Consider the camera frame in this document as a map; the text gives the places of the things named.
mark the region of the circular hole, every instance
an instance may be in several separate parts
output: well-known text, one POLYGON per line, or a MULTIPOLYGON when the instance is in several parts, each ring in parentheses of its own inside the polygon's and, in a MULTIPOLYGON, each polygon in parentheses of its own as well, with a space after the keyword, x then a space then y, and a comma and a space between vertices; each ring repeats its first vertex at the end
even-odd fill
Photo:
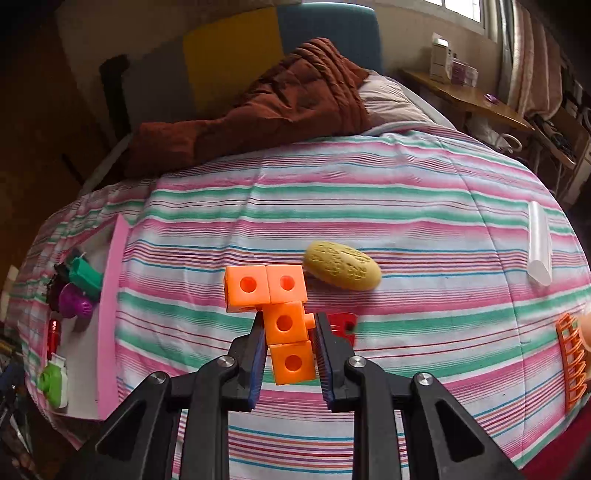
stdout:
POLYGON ((256 280, 252 277, 244 277, 240 281, 240 288, 246 293, 252 293, 256 290, 256 280))
POLYGON ((297 372, 301 368, 301 358, 297 355, 290 355, 285 359, 285 368, 291 372, 297 372))
POLYGON ((291 320, 291 317, 289 315, 281 315, 277 319, 277 328, 279 328, 279 330, 281 330, 282 332, 286 332, 287 330, 289 330, 292 325, 293 321, 291 320))
POLYGON ((291 290, 293 287, 296 286, 296 282, 294 281, 293 278, 287 276, 287 275, 283 275, 280 279, 279 279, 279 285, 281 285, 281 288, 283 288, 283 290, 291 290))

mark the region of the headboard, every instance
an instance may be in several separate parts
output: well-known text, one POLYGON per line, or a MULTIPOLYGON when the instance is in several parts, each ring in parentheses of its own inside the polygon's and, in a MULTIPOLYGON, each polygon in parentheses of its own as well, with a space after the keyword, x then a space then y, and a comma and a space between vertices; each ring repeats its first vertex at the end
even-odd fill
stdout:
POLYGON ((146 121, 214 118, 287 53, 315 37, 329 38, 345 57, 382 73, 372 9, 282 5, 202 25, 132 63, 122 75, 122 110, 132 129, 146 121))

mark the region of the blue headboard panel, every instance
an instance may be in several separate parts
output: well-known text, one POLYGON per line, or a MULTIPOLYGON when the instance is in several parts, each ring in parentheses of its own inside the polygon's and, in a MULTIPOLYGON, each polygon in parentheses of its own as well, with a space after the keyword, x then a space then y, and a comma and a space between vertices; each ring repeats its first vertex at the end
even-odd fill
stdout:
POLYGON ((283 51, 325 37, 349 60, 383 73, 378 19, 368 7, 338 3, 308 3, 277 7, 283 51))

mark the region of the desk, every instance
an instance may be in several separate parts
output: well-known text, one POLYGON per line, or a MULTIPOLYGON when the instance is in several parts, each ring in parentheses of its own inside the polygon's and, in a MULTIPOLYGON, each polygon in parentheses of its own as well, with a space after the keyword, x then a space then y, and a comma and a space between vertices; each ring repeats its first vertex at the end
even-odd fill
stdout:
POLYGON ((490 103, 478 88, 439 83, 431 80, 428 73, 409 72, 408 70, 402 72, 413 82, 427 87, 435 95, 451 102, 464 113, 476 113, 522 132, 530 134, 534 132, 534 128, 520 114, 502 102, 490 103))

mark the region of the window frame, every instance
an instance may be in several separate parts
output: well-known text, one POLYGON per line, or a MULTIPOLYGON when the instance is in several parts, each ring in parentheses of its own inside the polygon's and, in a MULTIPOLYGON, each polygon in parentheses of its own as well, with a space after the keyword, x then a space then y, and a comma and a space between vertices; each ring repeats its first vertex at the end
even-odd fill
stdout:
POLYGON ((445 7, 445 0, 442 0, 442 5, 432 4, 426 0, 374 0, 373 2, 359 2, 361 4, 374 3, 375 5, 385 5, 390 7, 401 7, 409 10, 416 10, 427 15, 441 18, 442 20, 459 25, 461 27, 472 30, 480 35, 487 35, 487 17, 488 10, 486 9, 485 0, 479 0, 480 3, 480 22, 471 18, 465 17, 462 14, 449 10, 445 7))

